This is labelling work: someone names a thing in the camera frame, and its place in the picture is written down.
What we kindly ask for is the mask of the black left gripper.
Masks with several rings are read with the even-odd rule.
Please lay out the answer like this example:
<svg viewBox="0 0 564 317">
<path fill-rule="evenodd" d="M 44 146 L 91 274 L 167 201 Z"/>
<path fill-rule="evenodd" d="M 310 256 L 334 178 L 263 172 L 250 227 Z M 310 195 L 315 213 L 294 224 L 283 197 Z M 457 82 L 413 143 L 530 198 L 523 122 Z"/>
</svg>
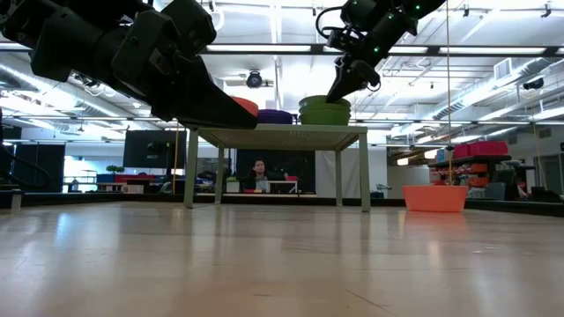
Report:
<svg viewBox="0 0 564 317">
<path fill-rule="evenodd" d="M 173 20 L 143 11 L 129 28 L 110 68 L 112 88 L 152 107 L 163 121 L 189 128 L 253 129 L 257 118 L 216 86 L 201 56 L 178 55 Z"/>
</svg>

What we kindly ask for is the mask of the black aluminium table frame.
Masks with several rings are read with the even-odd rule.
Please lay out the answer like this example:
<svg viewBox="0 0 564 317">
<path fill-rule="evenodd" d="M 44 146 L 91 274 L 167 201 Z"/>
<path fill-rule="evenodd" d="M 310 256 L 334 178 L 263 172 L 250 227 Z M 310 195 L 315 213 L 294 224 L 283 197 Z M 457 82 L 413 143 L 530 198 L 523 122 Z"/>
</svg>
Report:
<svg viewBox="0 0 564 317">
<path fill-rule="evenodd" d="M 181 203 L 181 195 L 158 194 L 120 194 L 120 193 L 22 193 L 23 207 L 68 205 L 85 203 L 143 202 L 143 203 Z M 283 197 L 282 195 L 224 195 L 221 200 L 226 204 L 259 205 L 299 205 L 299 206 L 334 206 L 334 198 L 321 197 Z M 469 200 L 464 206 L 469 210 L 489 210 L 524 215 L 564 218 L 564 203 L 509 202 L 493 200 Z"/>
</svg>

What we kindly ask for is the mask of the small white table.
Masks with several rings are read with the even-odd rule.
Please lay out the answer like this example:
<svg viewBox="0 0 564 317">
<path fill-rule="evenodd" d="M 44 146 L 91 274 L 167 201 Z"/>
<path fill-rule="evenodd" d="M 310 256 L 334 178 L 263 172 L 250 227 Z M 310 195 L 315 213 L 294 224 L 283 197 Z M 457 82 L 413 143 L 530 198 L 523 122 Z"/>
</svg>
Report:
<svg viewBox="0 0 564 317">
<path fill-rule="evenodd" d="M 267 181 L 269 194 L 298 194 L 297 181 Z"/>
</svg>

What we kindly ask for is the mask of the green perforated metal rack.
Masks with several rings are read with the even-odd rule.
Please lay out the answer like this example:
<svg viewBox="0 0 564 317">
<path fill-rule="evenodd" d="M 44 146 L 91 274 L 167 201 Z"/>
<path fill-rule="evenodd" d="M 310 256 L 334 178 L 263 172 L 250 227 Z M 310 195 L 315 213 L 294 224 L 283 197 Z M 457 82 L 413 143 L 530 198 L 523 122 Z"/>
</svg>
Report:
<svg viewBox="0 0 564 317">
<path fill-rule="evenodd" d="M 185 166 L 185 207 L 194 203 L 197 176 L 198 141 L 205 140 L 218 149 L 219 171 L 223 177 L 226 149 L 280 150 L 280 151 L 332 151 L 335 155 L 336 205 L 343 205 L 341 152 L 354 143 L 359 144 L 360 207 L 371 210 L 367 128 L 331 125 L 279 125 L 259 124 L 255 129 L 193 128 L 189 131 L 187 161 Z"/>
</svg>

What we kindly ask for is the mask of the orange plastic bowl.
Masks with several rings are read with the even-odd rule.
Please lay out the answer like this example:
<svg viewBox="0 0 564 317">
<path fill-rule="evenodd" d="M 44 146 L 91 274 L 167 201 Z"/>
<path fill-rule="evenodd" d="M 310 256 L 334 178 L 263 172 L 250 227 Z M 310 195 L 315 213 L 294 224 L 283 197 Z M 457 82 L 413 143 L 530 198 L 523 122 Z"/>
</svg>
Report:
<svg viewBox="0 0 564 317">
<path fill-rule="evenodd" d="M 243 107 L 250 114 L 254 115 L 255 117 L 258 116 L 259 107 L 255 102 L 240 97 L 233 97 L 233 100 L 236 101 L 238 105 Z"/>
<path fill-rule="evenodd" d="M 459 213 L 464 209 L 467 193 L 466 186 L 403 186 L 409 211 Z"/>
</svg>

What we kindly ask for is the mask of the black linear pendant light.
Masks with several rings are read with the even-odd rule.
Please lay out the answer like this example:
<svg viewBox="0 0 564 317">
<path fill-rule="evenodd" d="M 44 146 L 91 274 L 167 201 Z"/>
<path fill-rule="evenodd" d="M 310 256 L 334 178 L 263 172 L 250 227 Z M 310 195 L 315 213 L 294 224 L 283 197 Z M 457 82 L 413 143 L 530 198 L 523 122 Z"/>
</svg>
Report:
<svg viewBox="0 0 564 317">
<path fill-rule="evenodd" d="M 212 44 L 202 55 L 340 55 L 323 44 Z M 564 57 L 564 46 L 440 46 L 396 45 L 390 56 L 429 57 Z"/>
</svg>

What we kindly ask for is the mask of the black monitor screen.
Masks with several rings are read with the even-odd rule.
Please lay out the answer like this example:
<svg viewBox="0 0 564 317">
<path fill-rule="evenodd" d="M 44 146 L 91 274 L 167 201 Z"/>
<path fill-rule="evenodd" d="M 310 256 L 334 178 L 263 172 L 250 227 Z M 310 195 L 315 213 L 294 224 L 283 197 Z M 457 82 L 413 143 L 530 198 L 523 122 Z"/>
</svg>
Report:
<svg viewBox="0 0 564 317">
<path fill-rule="evenodd" d="M 60 193 L 63 189 L 65 146 L 61 144 L 19 144 L 16 156 L 48 173 L 48 186 L 39 192 Z M 15 162 L 13 174 L 29 183 L 42 183 L 46 180 L 43 173 L 20 162 Z"/>
</svg>

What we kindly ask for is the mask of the black wall television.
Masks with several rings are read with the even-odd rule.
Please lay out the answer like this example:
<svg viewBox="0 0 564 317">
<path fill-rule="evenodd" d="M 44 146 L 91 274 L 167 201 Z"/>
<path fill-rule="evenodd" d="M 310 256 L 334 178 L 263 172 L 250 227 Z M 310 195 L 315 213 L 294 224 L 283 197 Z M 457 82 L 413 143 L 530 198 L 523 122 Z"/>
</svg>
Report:
<svg viewBox="0 0 564 317">
<path fill-rule="evenodd" d="M 186 131 L 127 131 L 122 165 L 130 168 L 183 169 L 186 147 Z"/>
</svg>

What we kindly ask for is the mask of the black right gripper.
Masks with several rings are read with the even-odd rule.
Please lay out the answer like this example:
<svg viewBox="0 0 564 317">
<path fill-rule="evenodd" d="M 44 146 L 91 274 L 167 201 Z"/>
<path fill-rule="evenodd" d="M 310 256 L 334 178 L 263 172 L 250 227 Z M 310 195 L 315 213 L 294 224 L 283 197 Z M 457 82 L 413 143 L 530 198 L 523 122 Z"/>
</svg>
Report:
<svg viewBox="0 0 564 317">
<path fill-rule="evenodd" d="M 397 42 L 396 21 L 346 23 L 345 30 L 356 33 L 358 38 L 345 33 L 344 53 L 335 61 L 336 77 L 327 93 L 328 102 L 343 99 L 369 86 L 378 87 L 380 75 L 373 66 L 385 59 Z"/>
</svg>

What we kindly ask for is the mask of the silver ventilation duct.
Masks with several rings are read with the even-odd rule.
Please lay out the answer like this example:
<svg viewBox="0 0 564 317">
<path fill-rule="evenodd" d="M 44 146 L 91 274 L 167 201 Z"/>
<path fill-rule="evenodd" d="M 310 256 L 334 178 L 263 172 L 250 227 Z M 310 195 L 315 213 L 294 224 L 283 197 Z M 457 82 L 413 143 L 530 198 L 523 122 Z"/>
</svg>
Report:
<svg viewBox="0 0 564 317">
<path fill-rule="evenodd" d="M 511 85 L 523 84 L 537 77 L 545 70 L 564 63 L 564 57 L 537 57 L 530 60 L 512 58 L 512 72 L 508 77 L 500 80 L 494 74 L 480 79 L 463 90 L 452 94 L 449 98 L 436 105 L 426 116 L 426 119 L 440 120 L 449 114 L 475 105 L 499 93 L 503 88 Z"/>
</svg>

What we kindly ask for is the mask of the black storage shelf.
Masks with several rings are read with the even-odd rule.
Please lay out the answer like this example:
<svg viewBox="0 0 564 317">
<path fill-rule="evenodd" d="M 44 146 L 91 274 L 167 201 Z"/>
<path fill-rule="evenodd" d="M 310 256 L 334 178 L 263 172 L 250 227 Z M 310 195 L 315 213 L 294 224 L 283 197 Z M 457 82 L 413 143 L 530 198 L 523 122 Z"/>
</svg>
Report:
<svg viewBox="0 0 564 317">
<path fill-rule="evenodd" d="M 494 194 L 488 194 L 486 188 L 509 160 L 509 155 L 479 155 L 433 163 L 428 166 L 430 181 L 432 185 L 466 186 L 469 200 L 492 200 Z"/>
</svg>

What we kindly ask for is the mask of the large red storage bin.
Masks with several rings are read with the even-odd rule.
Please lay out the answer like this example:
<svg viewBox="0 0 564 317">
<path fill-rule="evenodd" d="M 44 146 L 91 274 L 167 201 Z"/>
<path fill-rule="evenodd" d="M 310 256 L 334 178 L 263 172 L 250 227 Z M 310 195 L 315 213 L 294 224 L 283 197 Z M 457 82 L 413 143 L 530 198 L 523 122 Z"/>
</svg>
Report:
<svg viewBox="0 0 564 317">
<path fill-rule="evenodd" d="M 508 146 L 503 141 L 479 141 L 469 144 L 472 156 L 505 156 Z"/>
</svg>

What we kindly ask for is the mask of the white air vent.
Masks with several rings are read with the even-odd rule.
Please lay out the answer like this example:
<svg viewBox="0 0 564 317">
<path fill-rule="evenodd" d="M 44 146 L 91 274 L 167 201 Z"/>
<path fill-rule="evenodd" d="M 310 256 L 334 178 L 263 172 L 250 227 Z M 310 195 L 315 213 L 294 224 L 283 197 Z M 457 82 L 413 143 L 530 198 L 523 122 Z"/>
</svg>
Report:
<svg viewBox="0 0 564 317">
<path fill-rule="evenodd" d="M 506 58 L 493 67 L 493 74 L 496 80 L 508 77 L 512 72 L 512 58 Z"/>
</svg>

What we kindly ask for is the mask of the person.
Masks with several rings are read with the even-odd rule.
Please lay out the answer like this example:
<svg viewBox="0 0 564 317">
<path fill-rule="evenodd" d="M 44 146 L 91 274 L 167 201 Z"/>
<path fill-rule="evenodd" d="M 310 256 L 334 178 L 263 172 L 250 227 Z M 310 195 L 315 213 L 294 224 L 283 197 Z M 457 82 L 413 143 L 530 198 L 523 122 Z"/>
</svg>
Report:
<svg viewBox="0 0 564 317">
<path fill-rule="evenodd" d="M 257 158 L 254 161 L 247 180 L 246 188 L 258 190 L 262 193 L 269 192 L 269 180 L 266 174 L 265 163 L 262 159 Z"/>
</svg>

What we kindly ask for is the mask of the dark partition screen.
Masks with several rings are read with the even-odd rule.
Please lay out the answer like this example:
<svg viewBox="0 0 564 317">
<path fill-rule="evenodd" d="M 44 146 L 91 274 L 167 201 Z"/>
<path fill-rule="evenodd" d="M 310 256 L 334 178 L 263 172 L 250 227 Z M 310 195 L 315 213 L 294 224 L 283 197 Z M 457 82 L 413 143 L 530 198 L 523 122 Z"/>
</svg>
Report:
<svg viewBox="0 0 564 317">
<path fill-rule="evenodd" d="M 241 192 L 269 194 L 246 188 L 256 159 L 264 161 L 269 181 L 297 181 L 298 194 L 315 193 L 315 153 L 313 151 L 277 150 L 237 151 L 235 176 L 240 181 Z"/>
</svg>

